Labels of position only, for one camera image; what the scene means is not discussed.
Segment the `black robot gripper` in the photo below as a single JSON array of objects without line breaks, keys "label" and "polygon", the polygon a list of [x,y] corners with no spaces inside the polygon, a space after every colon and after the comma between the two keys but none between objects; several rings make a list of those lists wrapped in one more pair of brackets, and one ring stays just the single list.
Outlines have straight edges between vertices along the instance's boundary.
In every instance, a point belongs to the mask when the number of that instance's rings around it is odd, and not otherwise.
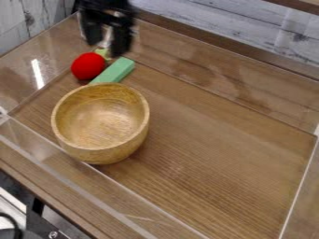
[{"label": "black robot gripper", "polygon": [[103,40],[101,24],[112,27],[111,56],[124,55],[131,49],[136,11],[128,0],[79,0],[81,28],[89,46]]}]

